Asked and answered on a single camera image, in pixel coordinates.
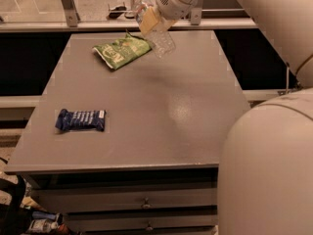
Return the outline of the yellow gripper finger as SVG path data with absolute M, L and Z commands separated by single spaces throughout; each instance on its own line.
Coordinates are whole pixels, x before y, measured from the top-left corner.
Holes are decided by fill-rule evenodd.
M 158 9 L 149 7 L 143 13 L 139 28 L 144 36 L 148 36 L 154 31 L 168 31 L 174 24 L 176 24 L 176 20 L 167 20 L 160 14 Z

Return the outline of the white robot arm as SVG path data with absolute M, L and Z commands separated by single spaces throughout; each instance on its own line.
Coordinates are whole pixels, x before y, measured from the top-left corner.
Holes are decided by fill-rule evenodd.
M 237 0 L 301 90 L 252 108 L 229 131 L 218 235 L 313 235 L 313 0 Z

